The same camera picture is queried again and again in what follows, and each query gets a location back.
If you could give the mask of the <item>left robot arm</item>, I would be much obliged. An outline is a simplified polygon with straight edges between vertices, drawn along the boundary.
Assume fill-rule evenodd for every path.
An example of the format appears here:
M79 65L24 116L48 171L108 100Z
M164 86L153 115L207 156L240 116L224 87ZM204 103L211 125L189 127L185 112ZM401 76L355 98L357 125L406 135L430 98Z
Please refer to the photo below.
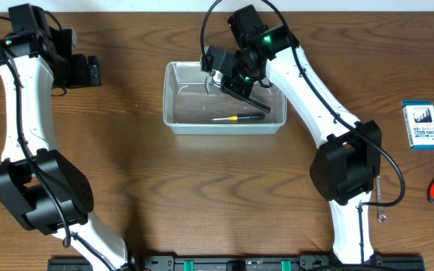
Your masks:
M0 162L0 202L25 230L60 239L83 257L49 263L53 270L135 270L127 243L94 212L83 172L59 150L51 97L54 89L98 87L96 56L75 53L71 28L50 26L52 13L24 4L8 10L12 30L0 39L6 136Z

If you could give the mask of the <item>black yellow screwdriver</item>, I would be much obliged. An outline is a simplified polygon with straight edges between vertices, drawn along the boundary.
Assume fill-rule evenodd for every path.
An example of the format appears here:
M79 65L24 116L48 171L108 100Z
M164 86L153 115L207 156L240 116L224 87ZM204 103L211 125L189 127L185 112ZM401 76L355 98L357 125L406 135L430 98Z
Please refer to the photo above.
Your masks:
M217 117L213 118L212 121L248 121L248 120L263 120L265 114L263 113L253 113L253 114L238 114L229 117Z

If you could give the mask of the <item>clear plastic storage box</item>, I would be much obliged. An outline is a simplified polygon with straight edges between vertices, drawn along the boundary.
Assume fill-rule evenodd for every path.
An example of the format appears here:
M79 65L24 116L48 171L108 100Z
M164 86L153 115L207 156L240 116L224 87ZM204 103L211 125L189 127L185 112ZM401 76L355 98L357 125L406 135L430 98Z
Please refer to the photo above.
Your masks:
M251 99L270 107L262 120L229 121L238 114L260 110L219 89L221 75L200 70L199 62L170 62L164 77L163 119L175 134L264 135L274 134L287 119L287 98L276 87L254 84Z

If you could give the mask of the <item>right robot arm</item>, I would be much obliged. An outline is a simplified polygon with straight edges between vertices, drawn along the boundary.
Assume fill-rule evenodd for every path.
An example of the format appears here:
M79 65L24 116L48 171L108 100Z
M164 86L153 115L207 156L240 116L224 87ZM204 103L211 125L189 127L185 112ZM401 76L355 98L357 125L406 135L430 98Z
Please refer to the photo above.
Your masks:
M374 249L367 204L380 174L380 128L374 121L363 123L333 96L287 23L270 28L248 5L235 11L228 25L239 49L208 48L202 63L222 73L223 93L266 113L270 107L250 97L258 81L268 79L291 102L317 147L310 176L331 208L333 254L343 264L368 263Z

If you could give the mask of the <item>small steel hammer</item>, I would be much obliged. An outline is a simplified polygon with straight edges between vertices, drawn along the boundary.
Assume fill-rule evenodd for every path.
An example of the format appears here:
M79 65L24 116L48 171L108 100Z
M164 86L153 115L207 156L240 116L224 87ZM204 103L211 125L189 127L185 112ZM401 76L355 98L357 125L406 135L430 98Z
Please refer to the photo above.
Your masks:
M241 78L240 76L229 77L223 75L219 82L216 82L213 74L206 76L204 86L206 93L209 94L211 86L217 86L218 89L241 102L245 102L265 113L270 113L270 107L250 98L254 81L249 78Z

